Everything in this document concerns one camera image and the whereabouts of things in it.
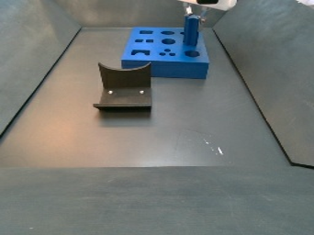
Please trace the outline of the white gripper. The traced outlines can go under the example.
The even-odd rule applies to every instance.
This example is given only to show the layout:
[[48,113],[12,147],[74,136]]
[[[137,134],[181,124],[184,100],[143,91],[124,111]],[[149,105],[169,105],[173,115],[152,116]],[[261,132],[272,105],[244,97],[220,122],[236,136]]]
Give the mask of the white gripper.
[[[179,0],[183,3],[227,11],[236,5],[236,0]],[[192,15],[191,6],[185,6],[185,16]],[[207,9],[201,10],[200,22],[205,21]]]

